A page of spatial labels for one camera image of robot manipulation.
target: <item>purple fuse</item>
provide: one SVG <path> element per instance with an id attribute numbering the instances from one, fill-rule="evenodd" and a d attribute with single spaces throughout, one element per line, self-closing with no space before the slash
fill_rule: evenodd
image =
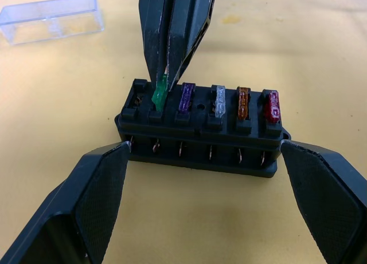
<path id="1" fill-rule="evenodd" d="M 191 84 L 189 82 L 182 84 L 182 96 L 178 106 L 179 113 L 188 113 L 194 88 L 195 84 Z"/>

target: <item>table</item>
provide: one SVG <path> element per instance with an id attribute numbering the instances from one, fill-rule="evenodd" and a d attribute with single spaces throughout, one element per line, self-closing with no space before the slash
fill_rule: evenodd
<path id="1" fill-rule="evenodd" d="M 84 153 L 119 141 L 114 117 L 149 77 L 138 0 L 99 4 L 101 33 L 0 39 L 0 256 Z M 366 61 L 367 0 L 216 0 L 182 81 L 277 89 L 292 138 L 366 178 Z M 325 261 L 279 158 L 272 179 L 129 162 L 104 263 Z"/>

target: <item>fuse block base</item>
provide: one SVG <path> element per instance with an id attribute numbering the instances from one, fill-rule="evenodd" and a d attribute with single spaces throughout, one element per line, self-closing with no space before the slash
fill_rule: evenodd
<path id="1" fill-rule="evenodd" d="M 225 113 L 215 117 L 216 87 L 196 86 L 188 113 L 181 114 L 182 85 L 177 85 L 158 112 L 151 83 L 135 79 L 115 118 L 121 140 L 132 144 L 130 160 L 273 177 L 280 142 L 291 137 L 281 120 L 266 120 L 270 90 L 250 91 L 248 117 L 239 120 L 236 89 L 225 90 Z"/>

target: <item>red fuse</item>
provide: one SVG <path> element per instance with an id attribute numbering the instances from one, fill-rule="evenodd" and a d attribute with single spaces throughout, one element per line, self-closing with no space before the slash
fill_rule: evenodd
<path id="1" fill-rule="evenodd" d="M 240 88 L 239 90 L 239 120 L 245 120 L 248 117 L 248 88 Z"/>
<path id="2" fill-rule="evenodd" d="M 277 123 L 280 120 L 279 94 L 272 90 L 269 93 L 268 101 L 265 106 L 265 117 L 269 123 Z"/>

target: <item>clear plastic lid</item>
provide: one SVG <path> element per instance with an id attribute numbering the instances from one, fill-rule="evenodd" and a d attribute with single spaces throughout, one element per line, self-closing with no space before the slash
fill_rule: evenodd
<path id="1" fill-rule="evenodd" d="M 11 44 L 102 31 L 97 0 L 49 0 L 5 6 L 0 29 Z"/>

